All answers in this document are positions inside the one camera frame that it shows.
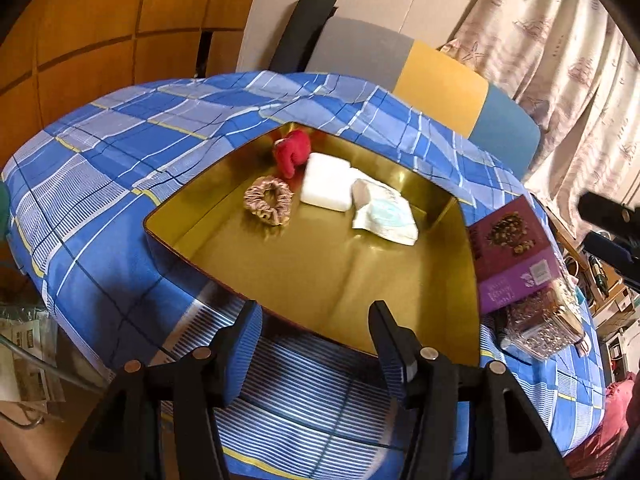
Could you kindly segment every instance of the folded face mask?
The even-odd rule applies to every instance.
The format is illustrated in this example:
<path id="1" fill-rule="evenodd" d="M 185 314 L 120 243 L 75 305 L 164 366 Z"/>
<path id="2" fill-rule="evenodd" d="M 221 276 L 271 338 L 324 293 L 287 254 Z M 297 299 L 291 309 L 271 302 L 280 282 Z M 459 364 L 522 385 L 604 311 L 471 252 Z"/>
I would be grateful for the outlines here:
<path id="1" fill-rule="evenodd" d="M 418 239 L 411 206 L 395 189 L 362 174 L 351 186 L 356 215 L 354 229 L 365 229 L 398 244 L 414 245 Z"/>

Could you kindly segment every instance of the tray rim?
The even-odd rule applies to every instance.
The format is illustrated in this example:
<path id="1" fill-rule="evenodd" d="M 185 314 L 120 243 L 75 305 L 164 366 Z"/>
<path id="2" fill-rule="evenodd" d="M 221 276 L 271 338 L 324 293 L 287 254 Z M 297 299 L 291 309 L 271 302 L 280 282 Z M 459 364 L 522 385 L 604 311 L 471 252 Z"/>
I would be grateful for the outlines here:
<path id="1" fill-rule="evenodd" d="M 248 300 L 250 298 L 248 298 L 247 296 L 245 296 L 244 294 L 242 294 L 241 292 L 235 290 L 234 288 L 232 288 L 231 286 L 227 285 L 226 283 L 221 282 L 220 280 L 216 279 L 215 277 L 213 277 L 211 274 L 209 274 L 208 272 L 204 271 L 200 266 L 194 264 L 193 262 L 189 261 L 186 257 L 182 256 L 178 251 L 176 251 L 174 248 L 172 248 L 169 244 L 167 244 L 164 240 L 162 240 L 161 238 L 159 238 L 147 225 L 147 221 L 155 214 L 157 213 L 163 205 L 167 204 L 175 195 L 177 195 L 178 193 L 182 192 L 187 186 L 189 186 L 190 184 L 192 184 L 193 182 L 196 181 L 196 179 L 198 177 L 200 177 L 201 175 L 203 175 L 207 170 L 210 170 L 210 168 L 214 167 L 215 165 L 219 164 L 220 162 L 222 162 L 225 158 L 227 158 L 228 156 L 233 155 L 233 153 L 235 152 L 235 150 L 238 150 L 239 148 L 242 148 L 243 146 L 248 145 L 251 142 L 254 142 L 257 139 L 260 139 L 261 137 L 264 136 L 272 136 L 273 134 L 277 134 L 280 132 L 281 129 L 285 128 L 285 127 L 289 127 L 289 131 L 292 131 L 293 128 L 295 128 L 296 126 L 302 126 L 303 128 L 308 128 L 311 129 L 313 131 L 316 132 L 321 132 L 327 136 L 332 136 L 332 137 L 336 137 L 334 134 L 330 133 L 330 132 L 326 132 L 324 130 L 321 130 L 320 128 L 316 128 L 314 126 L 308 126 L 308 124 L 304 124 L 304 123 L 300 123 L 298 121 L 287 121 L 286 123 L 282 123 L 279 126 L 276 126 L 275 128 L 272 128 L 271 130 L 268 130 L 266 132 L 264 132 L 263 134 L 260 134 L 257 137 L 254 137 L 253 139 L 249 140 L 248 142 L 242 144 L 241 146 L 238 146 L 237 148 L 234 148 L 233 150 L 231 150 L 230 152 L 226 153 L 224 156 L 222 156 L 222 158 L 219 158 L 216 162 L 214 162 L 213 164 L 211 164 L 210 166 L 208 166 L 207 168 L 205 168 L 204 170 L 202 170 L 199 174 L 197 174 L 196 176 L 194 176 L 190 181 L 188 181 L 186 184 L 184 184 L 183 186 L 179 187 L 176 191 L 174 191 L 173 193 L 171 193 L 171 195 L 169 195 L 167 197 L 167 199 L 165 199 L 163 202 L 160 203 L 160 205 L 156 206 L 155 208 L 153 208 L 143 219 L 142 225 L 143 225 L 143 229 L 145 231 L 145 234 L 151 238 L 153 238 L 154 241 L 156 241 L 157 243 L 159 243 L 160 245 L 162 245 L 162 247 L 164 247 L 166 250 L 168 250 L 173 256 L 179 258 L 180 260 L 182 260 L 183 263 L 187 264 L 188 266 L 190 266 L 192 269 L 197 270 L 201 275 L 205 276 L 208 280 L 211 280 L 212 282 L 215 282 L 216 284 L 218 284 L 219 286 L 222 286 L 225 290 L 239 296 L 240 298 L 243 298 L 244 300 Z M 398 162 L 391 160 L 390 158 L 388 158 L 388 156 L 383 155 L 381 153 L 375 152 L 373 150 L 370 150 L 368 147 L 366 146 L 361 146 L 359 144 L 357 144 L 356 142 L 353 142 L 352 140 L 349 139 L 342 139 L 345 142 L 350 142 L 351 144 L 355 144 L 356 146 L 358 146 L 359 148 L 363 149 L 363 150 L 367 150 L 368 152 L 373 153 L 376 156 L 382 157 L 386 160 L 388 160 L 389 162 L 393 163 L 393 164 L 397 164 L 398 166 L 401 166 L 404 170 L 410 171 L 413 174 L 417 175 L 419 178 L 426 180 L 427 182 L 429 182 L 431 185 L 435 186 L 436 188 L 438 188 L 439 190 L 441 190 L 441 192 L 446 193 L 446 195 L 449 196 L 449 199 L 447 200 L 446 204 L 442 207 L 442 210 L 438 213 L 437 219 L 436 221 L 434 221 L 434 225 L 440 221 L 440 219 L 449 211 L 449 209 L 453 206 L 453 204 L 455 203 L 455 205 L 457 206 L 457 208 L 460 210 L 459 213 L 462 216 L 462 218 L 464 218 L 464 216 L 462 215 L 462 210 L 460 209 L 460 201 L 457 199 L 457 197 L 455 195 L 453 195 L 451 192 L 449 192 L 448 190 L 444 189 L 443 187 L 439 186 L 438 184 L 436 184 L 435 182 L 433 182 L 432 180 L 422 176 L 421 174 L 417 173 L 417 171 L 413 170 L 412 168 L 407 168 L 405 166 L 402 166 L 401 164 L 399 164 Z M 469 254 L 472 257 L 472 250 L 471 247 L 469 245 Z M 476 280 L 474 280 L 476 282 L 476 308 L 478 307 L 478 283 Z M 370 354 L 370 352 L 361 350 L 359 348 L 354 348 L 346 343 L 340 342 L 338 340 L 335 340 L 331 337 L 328 336 L 324 336 L 318 332 L 316 332 L 313 329 L 309 329 L 303 325 L 300 325 L 299 323 L 296 323 L 293 320 L 290 320 L 287 317 L 282 316 L 281 314 L 267 308 L 267 307 L 262 307 L 262 309 L 271 317 L 275 317 L 277 318 L 280 322 L 284 322 L 286 323 L 288 326 L 292 327 L 292 328 L 296 328 L 297 330 L 301 331 L 301 332 L 306 332 L 309 333 L 315 337 L 319 337 L 320 339 L 323 339 L 327 342 L 330 342 L 332 344 L 336 344 L 338 346 L 341 346 L 343 348 L 347 348 L 351 351 L 355 351 L 355 352 L 360 352 L 361 354 L 366 354 L 366 355 L 370 355 L 370 356 L 376 356 L 375 354 Z M 479 336 L 479 326 L 480 326 L 480 322 L 478 323 L 478 355 L 477 358 L 478 360 L 480 359 L 481 355 L 480 355 L 480 336 Z"/>

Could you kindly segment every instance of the purple box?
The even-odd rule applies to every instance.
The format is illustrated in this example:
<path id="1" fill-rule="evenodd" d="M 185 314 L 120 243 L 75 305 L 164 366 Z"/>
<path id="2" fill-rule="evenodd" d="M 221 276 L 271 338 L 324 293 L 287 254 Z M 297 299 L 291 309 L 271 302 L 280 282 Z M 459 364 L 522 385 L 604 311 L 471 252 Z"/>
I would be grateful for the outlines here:
<path id="1" fill-rule="evenodd" d="M 539 291 L 561 276 L 540 220 L 524 196 L 468 229 L 481 314 Z"/>

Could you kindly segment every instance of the blue cushion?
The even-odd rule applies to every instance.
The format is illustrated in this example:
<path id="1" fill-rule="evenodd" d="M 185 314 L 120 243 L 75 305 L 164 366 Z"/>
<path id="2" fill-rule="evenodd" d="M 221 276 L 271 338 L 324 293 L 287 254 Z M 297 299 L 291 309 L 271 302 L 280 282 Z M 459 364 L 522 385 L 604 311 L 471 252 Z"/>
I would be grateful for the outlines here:
<path id="1" fill-rule="evenodd" d="M 540 129 L 507 94 L 489 84 L 469 140 L 499 158 L 521 180 L 538 148 Z"/>

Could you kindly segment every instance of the gold metal tray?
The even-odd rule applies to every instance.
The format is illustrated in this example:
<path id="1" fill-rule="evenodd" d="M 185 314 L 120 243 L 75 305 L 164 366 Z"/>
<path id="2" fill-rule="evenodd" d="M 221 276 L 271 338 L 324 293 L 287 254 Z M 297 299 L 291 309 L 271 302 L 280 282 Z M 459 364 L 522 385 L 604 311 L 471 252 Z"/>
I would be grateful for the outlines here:
<path id="1" fill-rule="evenodd" d="M 242 208 L 247 187 L 276 174 L 274 141 L 305 130 L 314 152 L 351 165 L 402 193 L 412 205 L 412 247 L 351 228 L 354 211 L 300 203 L 303 168 L 286 227 Z M 354 349 L 375 353 L 369 305 L 384 300 L 401 326 L 457 363 L 479 361 L 479 317 L 471 248 L 458 202 L 416 173 L 348 140 L 283 124 L 229 153 L 151 212 L 147 235 L 225 288 L 271 314 Z"/>

